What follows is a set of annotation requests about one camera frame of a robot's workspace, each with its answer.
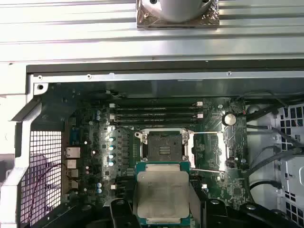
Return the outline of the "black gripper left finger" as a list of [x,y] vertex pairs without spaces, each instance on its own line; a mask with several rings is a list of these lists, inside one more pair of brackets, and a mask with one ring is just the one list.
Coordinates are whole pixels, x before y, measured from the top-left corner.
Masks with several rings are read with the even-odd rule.
[[113,199],[107,206],[85,205],[71,222],[72,228],[135,228],[137,217],[128,201]]

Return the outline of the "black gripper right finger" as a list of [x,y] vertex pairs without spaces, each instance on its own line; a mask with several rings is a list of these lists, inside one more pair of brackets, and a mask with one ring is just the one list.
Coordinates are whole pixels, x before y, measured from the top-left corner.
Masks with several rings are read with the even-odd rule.
[[242,204],[238,210],[218,199],[209,199],[201,208],[202,228],[293,228],[294,222],[255,204]]

